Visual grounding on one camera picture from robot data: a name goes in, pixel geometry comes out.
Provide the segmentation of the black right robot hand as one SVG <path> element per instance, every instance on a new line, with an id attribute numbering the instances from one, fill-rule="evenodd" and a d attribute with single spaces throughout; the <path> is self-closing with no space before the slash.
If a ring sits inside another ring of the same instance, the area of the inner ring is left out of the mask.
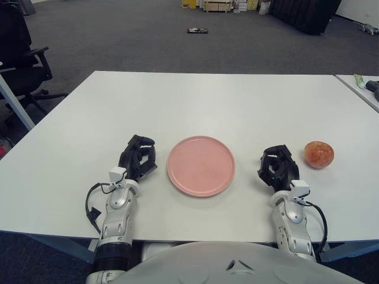
<path id="1" fill-rule="evenodd" d="M 290 191 L 291 181 L 300 179 L 298 166 L 284 144 L 264 150 L 258 176 L 275 192 Z"/>

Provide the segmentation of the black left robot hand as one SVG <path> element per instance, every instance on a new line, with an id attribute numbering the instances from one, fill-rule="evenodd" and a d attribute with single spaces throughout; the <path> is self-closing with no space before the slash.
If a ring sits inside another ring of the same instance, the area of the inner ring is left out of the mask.
<path id="1" fill-rule="evenodd" d="M 138 182 L 157 168 L 155 142 L 148 137 L 134 135 L 121 153 L 118 166 L 126 169 L 126 179 Z"/>

